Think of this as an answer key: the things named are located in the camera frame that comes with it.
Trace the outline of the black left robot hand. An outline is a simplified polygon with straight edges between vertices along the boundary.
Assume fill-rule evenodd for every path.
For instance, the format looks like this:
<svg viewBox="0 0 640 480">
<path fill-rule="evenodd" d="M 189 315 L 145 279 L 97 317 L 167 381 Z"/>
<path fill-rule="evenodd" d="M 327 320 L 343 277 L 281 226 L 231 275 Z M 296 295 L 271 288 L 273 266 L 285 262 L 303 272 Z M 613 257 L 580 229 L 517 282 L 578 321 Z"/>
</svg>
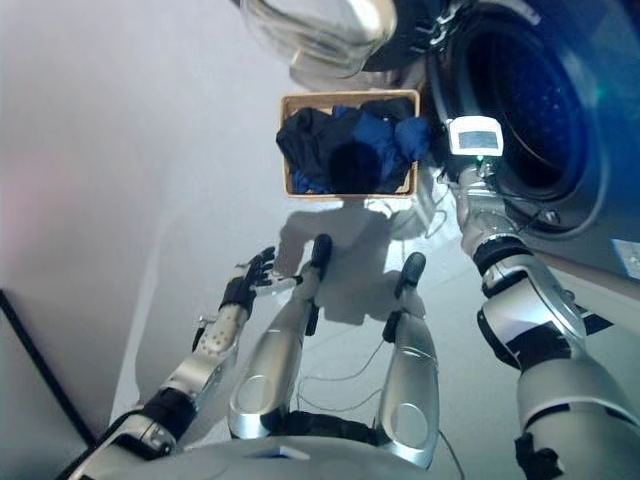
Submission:
<svg viewBox="0 0 640 480">
<path fill-rule="evenodd" d="M 271 246 L 248 262 L 236 264 L 220 307 L 234 304 L 249 310 L 256 297 L 278 294 L 298 286 L 302 282 L 300 276 L 281 276 L 274 272 L 275 257 L 276 249 Z"/>
</svg>

